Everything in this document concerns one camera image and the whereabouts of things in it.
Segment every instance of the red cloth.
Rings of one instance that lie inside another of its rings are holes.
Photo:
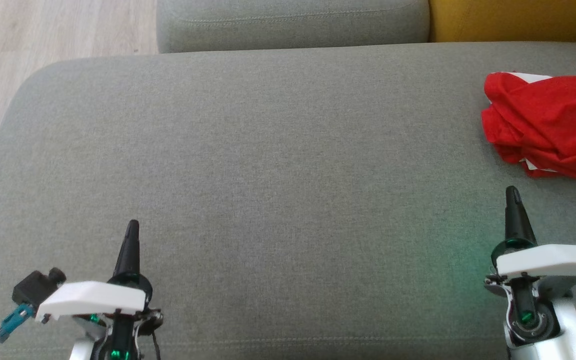
[[[576,76],[528,84],[496,72],[487,76],[484,91],[492,102],[481,113],[484,133],[504,161],[525,158],[539,169],[558,171],[526,169],[534,178],[576,178]]]

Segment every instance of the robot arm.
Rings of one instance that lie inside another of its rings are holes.
[[[19,307],[0,326],[0,343],[27,319],[45,324],[62,316],[85,330],[77,339],[70,360],[141,360],[137,338],[152,335],[163,324],[162,312],[150,309],[153,286],[140,273],[139,222],[131,220],[121,245],[112,278],[108,282],[66,282],[57,268],[48,276],[34,271],[13,290]]]
[[[485,287],[507,299],[506,344],[511,360],[576,360],[576,245],[537,245],[514,186],[506,189],[505,240],[491,256]]]

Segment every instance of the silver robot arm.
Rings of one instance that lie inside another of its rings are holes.
[[[510,360],[576,360],[576,245],[537,246],[514,186],[506,189],[505,240],[484,286],[507,299],[503,328]]]

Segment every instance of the black cable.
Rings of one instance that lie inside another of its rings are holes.
[[[155,345],[155,356],[157,360],[162,360],[162,351],[160,351],[160,345],[157,344],[157,336],[155,336],[155,332],[152,332],[152,342]]]

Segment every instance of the sofa cushion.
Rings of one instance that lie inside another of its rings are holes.
[[[576,0],[429,0],[430,39],[576,43]]]
[[[506,302],[482,286],[505,187],[542,244],[576,244],[576,180],[499,159],[480,119],[493,71],[576,75],[576,43],[44,68],[0,130],[0,321],[35,269],[108,280],[135,218],[165,359],[507,359]],[[0,356],[66,359],[81,334],[26,323]]]
[[[428,40],[427,0],[159,0],[161,53]]]

